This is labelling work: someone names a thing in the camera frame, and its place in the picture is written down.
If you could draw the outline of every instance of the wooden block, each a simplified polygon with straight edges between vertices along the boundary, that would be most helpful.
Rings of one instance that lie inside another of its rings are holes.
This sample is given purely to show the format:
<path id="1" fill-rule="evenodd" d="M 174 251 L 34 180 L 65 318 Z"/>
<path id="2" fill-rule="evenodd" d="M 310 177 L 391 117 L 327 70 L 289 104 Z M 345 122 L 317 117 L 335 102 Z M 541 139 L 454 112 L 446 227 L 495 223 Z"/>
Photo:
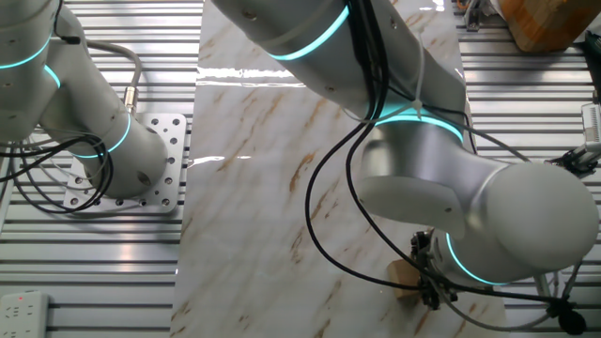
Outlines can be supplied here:
<path id="1" fill-rule="evenodd" d="M 411 264 L 403 259 L 393 261 L 388 265 L 387 271 L 391 282 L 393 283 L 417 286 L 418 282 L 420 281 L 420 271 L 412 267 Z M 417 290 L 403 290 L 399 288 L 394 289 L 394 296 L 398 299 L 414 296 L 419 293 L 420 291 Z"/>

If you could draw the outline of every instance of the cable connector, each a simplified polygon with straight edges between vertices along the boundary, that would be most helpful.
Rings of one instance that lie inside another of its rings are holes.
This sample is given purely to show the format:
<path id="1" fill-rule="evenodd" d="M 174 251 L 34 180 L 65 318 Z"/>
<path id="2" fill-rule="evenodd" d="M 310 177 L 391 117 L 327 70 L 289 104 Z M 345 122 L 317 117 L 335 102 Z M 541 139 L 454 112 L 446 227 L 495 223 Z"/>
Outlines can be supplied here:
<path id="1" fill-rule="evenodd" d="M 547 313 L 552 318 L 559 317 L 560 328 L 569 335 L 581 335 L 587 330 L 584 317 L 574 311 L 575 303 L 570 303 L 567 298 L 555 301 L 547 308 Z"/>
<path id="2" fill-rule="evenodd" d="M 125 88 L 125 98 L 123 99 L 123 103 L 125 103 L 125 108 L 127 108 L 128 113 L 135 116 L 136 106 L 138 105 L 138 88 L 132 86 Z"/>
<path id="3" fill-rule="evenodd" d="M 59 36 L 59 37 L 60 37 L 60 39 L 62 39 L 63 41 L 67 42 L 67 44 L 70 44 L 70 45 L 78 45 L 78 44 L 82 43 L 82 40 L 79 37 L 61 37 L 61 36 Z"/>

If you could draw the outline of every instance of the mounting holes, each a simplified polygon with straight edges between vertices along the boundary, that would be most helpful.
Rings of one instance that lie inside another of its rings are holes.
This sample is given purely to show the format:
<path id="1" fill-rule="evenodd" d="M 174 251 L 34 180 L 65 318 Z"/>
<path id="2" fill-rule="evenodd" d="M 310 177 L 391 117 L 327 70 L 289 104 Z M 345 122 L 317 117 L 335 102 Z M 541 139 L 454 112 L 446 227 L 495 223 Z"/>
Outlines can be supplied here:
<path id="1" fill-rule="evenodd" d="M 250 21 L 256 20 L 256 14 L 252 13 L 249 9 L 242 10 L 242 16 Z"/>
<path id="2" fill-rule="evenodd" d="M 152 185 L 152 182 L 150 182 L 150 178 L 148 177 L 148 175 L 146 175 L 140 171 L 137 172 L 136 174 L 138 176 L 138 180 L 140 181 L 140 183 L 144 184 L 147 187 L 150 187 Z"/>

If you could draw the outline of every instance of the metal slat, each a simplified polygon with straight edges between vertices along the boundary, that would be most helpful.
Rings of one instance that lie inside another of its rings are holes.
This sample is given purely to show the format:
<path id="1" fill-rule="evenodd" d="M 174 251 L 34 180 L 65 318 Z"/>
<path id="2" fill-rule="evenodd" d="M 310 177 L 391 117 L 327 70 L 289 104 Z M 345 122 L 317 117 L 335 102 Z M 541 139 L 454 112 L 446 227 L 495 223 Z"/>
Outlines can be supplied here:
<path id="1" fill-rule="evenodd" d="M 536 288 L 526 286 L 505 286 L 503 289 L 505 292 L 513 292 L 527 295 L 538 295 Z M 601 288 L 600 287 L 575 287 L 570 293 L 570 301 L 576 302 L 578 305 L 596 305 L 601 303 Z M 533 305 L 536 302 L 527 300 L 513 300 L 506 299 L 505 305 Z"/>
<path id="2" fill-rule="evenodd" d="M 514 42 L 495 42 L 495 43 L 483 43 L 483 42 L 459 42 L 459 49 L 462 56 L 476 56 L 476 55 L 520 55 L 522 57 L 527 56 L 520 51 Z M 562 55 L 573 55 L 581 56 L 582 52 L 576 48 L 570 47 L 564 52 L 553 52 L 548 54 L 539 54 L 539 56 L 545 55 L 547 60 L 551 61 L 552 57 L 557 54 Z"/>
<path id="3" fill-rule="evenodd" d="M 167 284 L 173 286 L 171 274 L 62 274 L 62 273 L 0 273 L 2 284 Z"/>
<path id="4" fill-rule="evenodd" d="M 120 17 L 83 17 L 80 22 L 84 30 L 99 30 L 99 29 L 140 29 L 142 27 L 157 28 L 200 28 L 202 20 L 200 16 L 181 16 L 171 15 L 154 17 L 135 17 L 135 16 L 120 16 Z"/>
<path id="5" fill-rule="evenodd" d="M 53 305 L 160 305 L 173 304 L 173 286 L 0 285 L 0 294 L 36 290 L 51 295 Z"/>
<path id="6" fill-rule="evenodd" d="M 72 223 L 72 224 L 5 224 L 2 235 L 11 233 L 112 233 L 112 234 L 134 234 L 134 233 L 179 233 L 181 224 L 175 223 Z"/>
<path id="7" fill-rule="evenodd" d="M 46 338 L 169 338 L 168 331 L 131 331 L 131 330 L 65 330 L 65 331 L 50 331 L 46 333 Z"/>
<path id="8" fill-rule="evenodd" d="M 182 214 L 182 208 L 176 207 L 174 212 L 170 215 L 169 220 L 173 221 L 173 223 L 180 223 Z M 8 208 L 6 223 L 52 222 L 61 221 L 64 219 L 65 218 L 42 213 L 41 211 L 30 206 L 16 205 Z M 111 218 L 110 221 L 112 223 L 128 223 L 130 220 L 131 216 L 115 216 Z M 161 218 L 158 218 L 157 216 L 136 216 L 135 220 L 155 223 L 157 220 L 161 220 Z"/>
<path id="9" fill-rule="evenodd" d="M 169 242 L 179 243 L 179 233 L 177 234 L 63 234 L 63 233 L 6 233 L 0 235 L 0 243 L 60 243 L 60 242 L 89 242 L 89 243 L 149 243 L 149 242 Z"/>
<path id="10" fill-rule="evenodd" d="M 468 85 L 591 85 L 587 70 L 519 71 L 519 70 L 466 70 Z"/>
<path id="11" fill-rule="evenodd" d="M 0 264 L 0 273 L 55 273 L 55 274 L 94 274 L 94 273 L 113 273 L 113 274 L 175 274 L 177 265 L 175 262 L 162 264 L 148 263 L 104 263 L 104 264 L 84 264 L 84 263 L 63 263 L 63 264 L 43 264 L 43 263 L 8 263 Z"/>
<path id="12" fill-rule="evenodd" d="M 573 116 L 580 117 L 580 108 L 586 100 L 532 102 L 532 101 L 471 101 L 471 113 L 476 116 L 494 115 L 511 121 L 514 116 Z"/>
<path id="13" fill-rule="evenodd" d="M 0 261 L 176 262 L 177 245 L 2 244 Z"/>
<path id="14" fill-rule="evenodd" d="M 48 310 L 52 328 L 169 329 L 171 309 L 59 308 Z"/>

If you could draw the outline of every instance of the perforated metal plate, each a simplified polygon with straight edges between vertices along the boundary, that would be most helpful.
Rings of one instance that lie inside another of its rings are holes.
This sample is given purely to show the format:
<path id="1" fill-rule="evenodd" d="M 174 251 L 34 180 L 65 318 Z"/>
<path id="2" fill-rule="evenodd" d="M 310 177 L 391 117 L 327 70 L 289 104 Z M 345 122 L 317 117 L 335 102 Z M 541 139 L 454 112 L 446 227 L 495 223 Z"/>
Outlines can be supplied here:
<path id="1" fill-rule="evenodd" d="M 115 199 L 102 197 L 96 206 L 80 211 L 80 214 L 113 215 L 113 214 L 165 214 L 174 210 L 179 195 L 179 177 L 182 170 L 184 138 L 186 136 L 186 117 L 174 114 L 139 114 L 138 121 L 156 131 L 167 146 L 167 166 L 161 179 L 146 193 L 132 199 Z M 85 177 L 84 166 L 73 160 L 71 172 Z M 88 181 L 75 176 L 69 178 L 69 185 L 78 188 L 90 188 L 85 191 L 67 190 L 64 204 L 77 207 L 85 203 L 94 194 L 95 189 Z"/>

